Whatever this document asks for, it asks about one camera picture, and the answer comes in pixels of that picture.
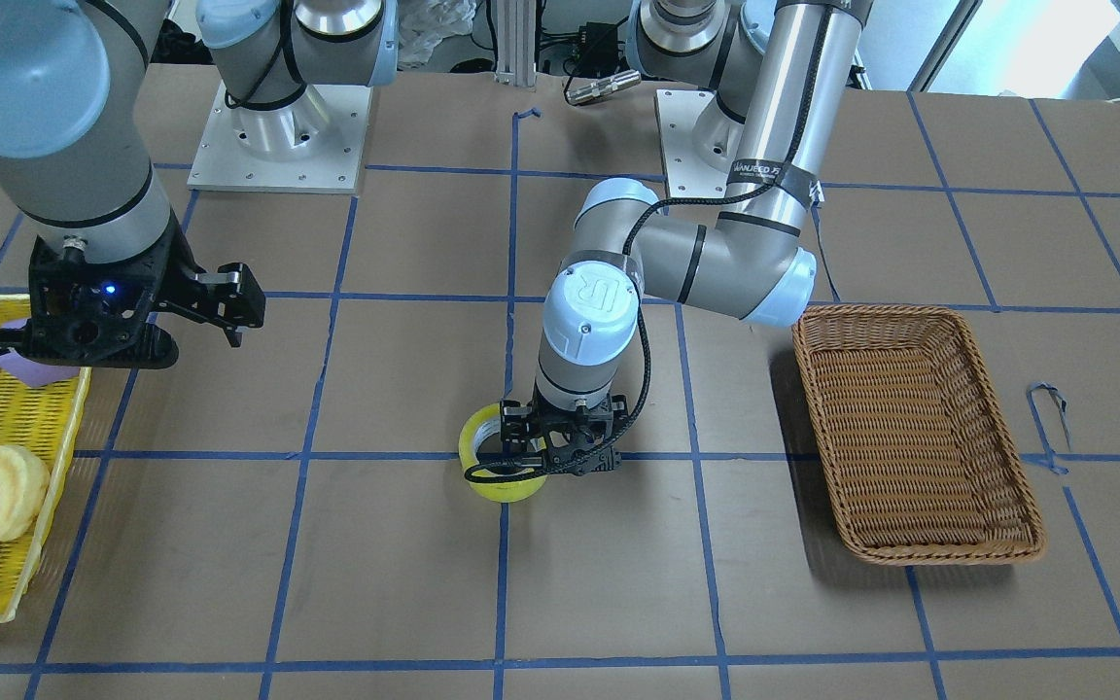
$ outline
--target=light blue joint cap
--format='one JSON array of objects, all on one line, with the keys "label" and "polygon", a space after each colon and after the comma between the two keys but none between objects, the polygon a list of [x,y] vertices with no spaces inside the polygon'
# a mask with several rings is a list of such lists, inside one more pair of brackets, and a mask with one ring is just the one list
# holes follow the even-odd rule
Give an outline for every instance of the light blue joint cap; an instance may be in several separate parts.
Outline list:
[{"label": "light blue joint cap", "polygon": [[634,338],[638,297],[634,282],[607,262],[573,262],[560,270],[542,305],[542,333],[570,363],[603,365]]},{"label": "light blue joint cap", "polygon": [[755,52],[762,56],[768,49],[768,37],[772,36],[772,20],[777,13],[774,0],[746,0],[741,6],[741,31],[749,37]]},{"label": "light blue joint cap", "polygon": [[279,0],[198,0],[196,26],[206,48],[227,48],[253,36],[277,10]]},{"label": "light blue joint cap", "polygon": [[637,27],[638,27],[638,12],[642,8],[642,0],[634,0],[629,3],[629,21],[625,22],[626,28],[626,39],[625,39],[625,62],[634,68],[634,71],[640,72],[642,77],[647,77],[650,74],[645,72],[642,67],[642,57],[637,53]]},{"label": "light blue joint cap", "polygon": [[395,64],[400,56],[400,36],[396,30],[395,0],[383,1],[383,32],[379,36],[379,56],[374,57],[374,71],[370,74],[370,85],[386,85],[395,80]]},{"label": "light blue joint cap", "polygon": [[0,0],[0,156],[40,158],[102,115],[111,66],[76,0]]},{"label": "light blue joint cap", "polygon": [[654,194],[650,187],[641,181],[627,177],[614,177],[600,181],[599,185],[590,187],[590,195],[586,195],[586,204],[581,205],[578,218],[597,205],[612,203],[616,199],[636,199],[644,204],[655,204],[660,196]]},{"label": "light blue joint cap", "polygon": [[806,310],[806,302],[810,301],[813,288],[814,255],[800,248],[790,262],[790,269],[781,277],[781,282],[772,288],[768,296],[764,297],[759,306],[756,306],[743,321],[790,327]]}]

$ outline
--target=metal mounting plate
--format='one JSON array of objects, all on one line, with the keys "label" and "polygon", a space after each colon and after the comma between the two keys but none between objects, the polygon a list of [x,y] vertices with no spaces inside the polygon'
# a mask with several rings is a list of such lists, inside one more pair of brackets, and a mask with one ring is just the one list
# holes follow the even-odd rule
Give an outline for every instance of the metal mounting plate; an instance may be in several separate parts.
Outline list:
[{"label": "metal mounting plate", "polygon": [[288,162],[258,158],[236,137],[232,110],[223,105],[223,84],[205,122],[188,174],[190,189],[223,192],[307,192],[355,195],[365,155],[373,92],[364,85],[317,85],[339,137],[324,151]]},{"label": "metal mounting plate", "polygon": [[697,90],[656,90],[654,113],[660,120],[660,150],[668,196],[724,196],[728,172],[717,171],[694,151],[698,115],[712,93]]}]

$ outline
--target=purple object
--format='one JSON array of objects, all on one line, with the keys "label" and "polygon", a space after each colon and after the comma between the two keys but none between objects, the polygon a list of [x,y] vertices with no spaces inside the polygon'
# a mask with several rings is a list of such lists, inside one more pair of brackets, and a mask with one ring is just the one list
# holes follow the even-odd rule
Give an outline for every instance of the purple object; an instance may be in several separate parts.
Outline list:
[{"label": "purple object", "polygon": [[[3,328],[22,328],[24,324],[26,324],[26,319],[8,321],[3,324]],[[80,367],[56,367],[35,363],[32,360],[22,358],[15,349],[6,355],[0,355],[0,368],[25,382],[30,389],[54,384],[54,382],[72,379],[81,373]]]}]

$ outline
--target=plastic bag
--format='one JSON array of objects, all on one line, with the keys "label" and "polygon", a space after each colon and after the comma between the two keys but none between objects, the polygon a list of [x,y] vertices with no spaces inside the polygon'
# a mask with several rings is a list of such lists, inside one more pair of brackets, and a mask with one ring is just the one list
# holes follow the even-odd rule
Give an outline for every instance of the plastic bag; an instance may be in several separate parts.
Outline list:
[{"label": "plastic bag", "polygon": [[449,36],[475,30],[475,0],[400,0],[400,65],[416,68],[431,59]]}]

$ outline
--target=yellow banana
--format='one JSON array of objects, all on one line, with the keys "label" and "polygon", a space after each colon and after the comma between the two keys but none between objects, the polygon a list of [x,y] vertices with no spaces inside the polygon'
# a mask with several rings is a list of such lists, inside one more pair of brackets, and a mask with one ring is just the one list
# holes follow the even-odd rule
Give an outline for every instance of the yellow banana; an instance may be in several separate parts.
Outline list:
[{"label": "yellow banana", "polygon": [[18,445],[0,446],[0,542],[27,531],[48,486],[49,473],[36,455]]}]

